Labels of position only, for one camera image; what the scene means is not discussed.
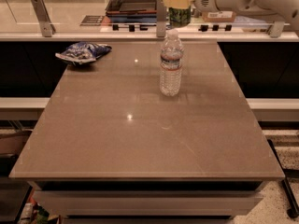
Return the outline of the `grey table drawer unit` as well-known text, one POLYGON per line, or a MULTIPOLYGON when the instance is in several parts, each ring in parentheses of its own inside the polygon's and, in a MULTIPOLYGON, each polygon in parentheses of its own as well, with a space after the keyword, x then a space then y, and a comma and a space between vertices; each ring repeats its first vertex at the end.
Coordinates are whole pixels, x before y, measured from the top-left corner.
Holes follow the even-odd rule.
POLYGON ((62 217, 223 217, 247 215, 258 191, 42 190, 34 199, 62 217))

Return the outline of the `glass railing panel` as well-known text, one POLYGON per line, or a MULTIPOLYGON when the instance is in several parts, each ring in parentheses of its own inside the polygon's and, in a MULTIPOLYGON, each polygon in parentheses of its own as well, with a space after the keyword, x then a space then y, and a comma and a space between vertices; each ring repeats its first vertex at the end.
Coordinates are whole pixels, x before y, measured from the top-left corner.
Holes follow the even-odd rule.
MULTIPOLYGON (((39 23, 30 0, 0 0, 0 40, 1 41, 75 41, 99 39, 161 39, 156 35, 157 16, 106 14, 109 0, 44 0, 50 20, 56 33, 52 37, 41 34, 39 23)), ((285 22, 280 37, 271 38, 269 27, 280 21, 278 16, 262 20, 259 16, 237 15, 233 22, 205 22, 202 13, 194 5, 191 21, 179 27, 183 39, 216 40, 290 40, 298 37, 291 26, 285 22)), ((166 31, 170 25, 167 10, 166 31)))

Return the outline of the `right metal glass bracket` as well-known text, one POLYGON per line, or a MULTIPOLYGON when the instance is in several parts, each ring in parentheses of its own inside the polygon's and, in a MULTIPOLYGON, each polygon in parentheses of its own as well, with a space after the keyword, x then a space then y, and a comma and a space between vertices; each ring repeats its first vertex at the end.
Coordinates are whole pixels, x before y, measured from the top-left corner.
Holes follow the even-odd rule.
POLYGON ((284 21, 275 21, 268 29, 268 34, 271 38, 278 38, 281 36, 284 29, 284 21))

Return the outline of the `metal glass bracket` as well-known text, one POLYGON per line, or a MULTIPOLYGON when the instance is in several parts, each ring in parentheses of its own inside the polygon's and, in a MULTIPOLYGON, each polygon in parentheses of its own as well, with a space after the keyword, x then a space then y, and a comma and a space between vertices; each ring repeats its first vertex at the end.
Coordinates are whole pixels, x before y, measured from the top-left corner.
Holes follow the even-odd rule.
POLYGON ((156 35, 158 37, 165 37, 167 10, 166 10, 166 6, 164 5, 164 1, 156 0, 156 8, 157 8, 156 35))
POLYGON ((284 29, 284 21, 275 21, 268 29, 268 34, 271 38, 278 38, 281 36, 284 29))
POLYGON ((34 8, 41 34, 44 37, 52 37, 56 33, 56 29, 50 20, 49 13, 46 9, 44 0, 30 0, 34 8))

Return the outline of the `blue chip bag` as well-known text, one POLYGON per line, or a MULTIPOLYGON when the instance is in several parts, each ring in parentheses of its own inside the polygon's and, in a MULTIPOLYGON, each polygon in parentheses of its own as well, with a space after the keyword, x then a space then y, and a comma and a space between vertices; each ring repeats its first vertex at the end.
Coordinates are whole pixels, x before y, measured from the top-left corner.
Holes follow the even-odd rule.
POLYGON ((73 65, 93 63, 112 51, 107 44, 91 42, 78 42, 70 45, 62 53, 56 53, 55 57, 73 65))

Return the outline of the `brown cardboard box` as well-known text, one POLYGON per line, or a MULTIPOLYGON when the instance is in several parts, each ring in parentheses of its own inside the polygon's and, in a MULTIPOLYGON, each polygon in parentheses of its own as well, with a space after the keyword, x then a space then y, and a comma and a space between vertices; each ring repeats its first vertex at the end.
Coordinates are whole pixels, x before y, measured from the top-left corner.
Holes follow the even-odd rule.
POLYGON ((233 22, 235 13, 233 11, 203 12, 202 18, 205 22, 233 22))

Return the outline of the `middle metal glass bracket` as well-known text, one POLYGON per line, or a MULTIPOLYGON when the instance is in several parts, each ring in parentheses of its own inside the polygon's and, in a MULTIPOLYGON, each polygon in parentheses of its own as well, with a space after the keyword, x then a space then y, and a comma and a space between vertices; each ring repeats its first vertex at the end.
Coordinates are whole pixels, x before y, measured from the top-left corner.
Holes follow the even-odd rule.
POLYGON ((158 37, 165 37, 167 10, 166 10, 166 6, 164 5, 164 1, 156 0, 156 8, 157 8, 156 35, 158 37))

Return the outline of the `left metal glass bracket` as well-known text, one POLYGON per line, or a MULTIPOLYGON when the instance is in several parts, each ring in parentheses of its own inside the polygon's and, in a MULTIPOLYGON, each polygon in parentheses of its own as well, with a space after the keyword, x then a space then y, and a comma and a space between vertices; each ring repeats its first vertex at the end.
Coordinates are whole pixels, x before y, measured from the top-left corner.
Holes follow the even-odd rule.
POLYGON ((46 9, 44 0, 30 0, 34 8, 41 34, 44 37, 52 37, 56 33, 56 29, 50 20, 49 13, 46 9))

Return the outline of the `clear plastic water bottle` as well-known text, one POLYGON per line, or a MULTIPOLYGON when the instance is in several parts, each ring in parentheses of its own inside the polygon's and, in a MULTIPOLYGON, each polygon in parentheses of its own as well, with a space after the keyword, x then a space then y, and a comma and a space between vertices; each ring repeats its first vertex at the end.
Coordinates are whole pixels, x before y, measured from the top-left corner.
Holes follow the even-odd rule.
POLYGON ((178 31, 168 30, 160 52, 160 91, 165 96, 175 96, 179 92, 183 54, 178 31))

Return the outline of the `green soda can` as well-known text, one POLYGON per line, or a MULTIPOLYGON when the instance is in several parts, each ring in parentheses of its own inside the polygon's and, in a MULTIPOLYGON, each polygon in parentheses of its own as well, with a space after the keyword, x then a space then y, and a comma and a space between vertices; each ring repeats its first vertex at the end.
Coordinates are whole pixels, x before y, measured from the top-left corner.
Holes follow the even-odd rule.
POLYGON ((174 28, 187 26, 191 21, 191 9, 168 9, 170 25, 174 28))

